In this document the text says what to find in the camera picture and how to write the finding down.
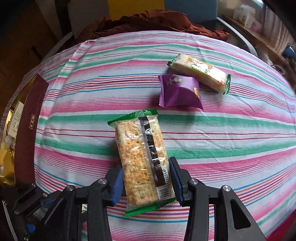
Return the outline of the white boxes on desk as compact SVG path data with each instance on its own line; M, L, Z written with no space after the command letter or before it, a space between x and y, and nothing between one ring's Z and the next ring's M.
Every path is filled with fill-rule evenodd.
M255 18L255 8L251 6L242 4L239 8L234 9L233 19L257 33L262 30L262 24Z

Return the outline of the wooden side desk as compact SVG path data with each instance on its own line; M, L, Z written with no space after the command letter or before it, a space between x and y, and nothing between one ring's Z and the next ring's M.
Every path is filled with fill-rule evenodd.
M291 68L289 62L271 47L271 44L264 36L244 27L243 24L228 16L222 15L222 20L240 32L253 45L253 47L258 45L261 49L264 49L273 64L279 65L285 70L284 78L288 81L293 91L295 91L295 72Z

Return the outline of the grey yellow blue chair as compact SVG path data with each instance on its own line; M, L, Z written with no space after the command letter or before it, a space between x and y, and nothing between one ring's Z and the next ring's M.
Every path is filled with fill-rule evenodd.
M169 9L184 13L190 21L215 28L220 25L243 44L243 49L257 56L252 44L235 28L218 17L217 1L107 1L113 20L145 10Z

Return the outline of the gold tray box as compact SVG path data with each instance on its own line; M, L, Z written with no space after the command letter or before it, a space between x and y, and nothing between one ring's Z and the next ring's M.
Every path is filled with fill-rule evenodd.
M20 93L14 95L1 119L1 183L9 186L15 185L16 182L14 171L16 138L8 135L8 128L18 101L24 104L26 97L23 97Z

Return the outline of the maroon cloth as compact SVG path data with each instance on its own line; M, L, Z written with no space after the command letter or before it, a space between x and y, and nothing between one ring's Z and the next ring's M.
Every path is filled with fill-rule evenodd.
M139 31L183 32L222 41L227 41L230 35L221 30L209 30L202 25L192 23L184 13L157 9L143 11L132 16L122 16L119 20L112 20L109 17L98 18L79 34L76 42L81 43L115 34Z

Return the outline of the blue cup on desk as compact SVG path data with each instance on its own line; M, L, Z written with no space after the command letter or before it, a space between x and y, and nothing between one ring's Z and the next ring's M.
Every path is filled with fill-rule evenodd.
M296 58L295 47L292 44L287 44L284 51L282 52L284 58Z

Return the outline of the maroon box lid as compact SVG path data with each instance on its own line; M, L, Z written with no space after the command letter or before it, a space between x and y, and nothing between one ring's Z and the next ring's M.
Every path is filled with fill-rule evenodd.
M32 78L16 135L14 173L17 185L35 182L34 150L38 118L49 86L39 74Z

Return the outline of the green cracker pack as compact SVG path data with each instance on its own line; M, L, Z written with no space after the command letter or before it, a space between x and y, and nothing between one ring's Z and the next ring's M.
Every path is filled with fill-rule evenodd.
M123 169L127 197L125 215L158 210L175 201L170 164L156 109L111 120Z
M231 75L200 59L180 53L167 65L182 75L196 78L220 94L229 92Z

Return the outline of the cream cardboard box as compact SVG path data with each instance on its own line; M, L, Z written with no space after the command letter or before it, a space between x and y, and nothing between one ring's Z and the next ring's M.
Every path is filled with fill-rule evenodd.
M21 116L23 112L24 104L20 101L16 104L13 115L9 121L8 135L12 138L16 138L16 134L20 125Z

